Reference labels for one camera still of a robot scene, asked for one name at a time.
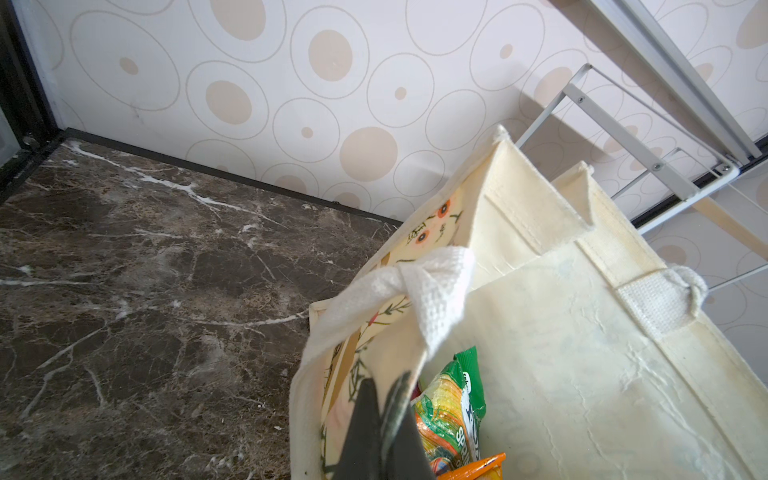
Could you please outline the floral canvas grocery bag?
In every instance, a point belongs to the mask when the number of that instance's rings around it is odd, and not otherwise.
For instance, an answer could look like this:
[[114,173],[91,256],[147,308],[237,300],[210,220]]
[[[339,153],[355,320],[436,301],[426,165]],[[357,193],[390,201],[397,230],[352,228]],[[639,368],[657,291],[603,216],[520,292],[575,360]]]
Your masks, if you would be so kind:
[[310,308],[290,474],[332,479],[360,383],[379,412],[474,347],[481,459],[507,479],[763,479],[767,390],[578,163],[543,177],[503,127],[336,297]]

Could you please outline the orange pink snack bag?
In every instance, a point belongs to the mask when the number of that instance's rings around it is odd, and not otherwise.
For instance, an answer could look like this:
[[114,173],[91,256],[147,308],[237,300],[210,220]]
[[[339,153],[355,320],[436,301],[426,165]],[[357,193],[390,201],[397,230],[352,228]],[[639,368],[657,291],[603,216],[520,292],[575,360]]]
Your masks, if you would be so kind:
[[478,460],[459,469],[446,472],[437,480],[502,480],[502,464],[507,455],[500,453],[492,457]]

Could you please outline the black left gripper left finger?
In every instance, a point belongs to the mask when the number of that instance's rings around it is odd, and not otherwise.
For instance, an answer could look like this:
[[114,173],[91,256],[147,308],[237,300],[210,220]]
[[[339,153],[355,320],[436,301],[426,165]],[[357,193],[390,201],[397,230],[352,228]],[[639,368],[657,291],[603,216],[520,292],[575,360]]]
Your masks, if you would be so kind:
[[335,480],[378,479],[381,473],[381,415],[373,379],[360,383]]

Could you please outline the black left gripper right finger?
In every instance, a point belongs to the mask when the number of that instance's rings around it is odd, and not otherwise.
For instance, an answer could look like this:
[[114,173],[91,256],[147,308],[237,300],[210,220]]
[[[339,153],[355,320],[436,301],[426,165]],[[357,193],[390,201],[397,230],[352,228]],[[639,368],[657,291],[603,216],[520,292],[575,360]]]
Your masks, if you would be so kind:
[[381,426],[381,479],[435,479],[423,449],[410,406],[412,374],[405,372],[392,384]]

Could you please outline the green yellow snack bag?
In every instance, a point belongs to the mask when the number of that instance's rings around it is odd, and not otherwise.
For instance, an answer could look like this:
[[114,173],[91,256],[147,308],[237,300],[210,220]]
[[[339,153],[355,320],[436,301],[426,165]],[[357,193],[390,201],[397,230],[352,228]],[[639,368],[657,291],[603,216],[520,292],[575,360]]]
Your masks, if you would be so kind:
[[479,430],[486,414],[477,350],[453,356],[411,402],[426,458],[437,476],[481,459]]

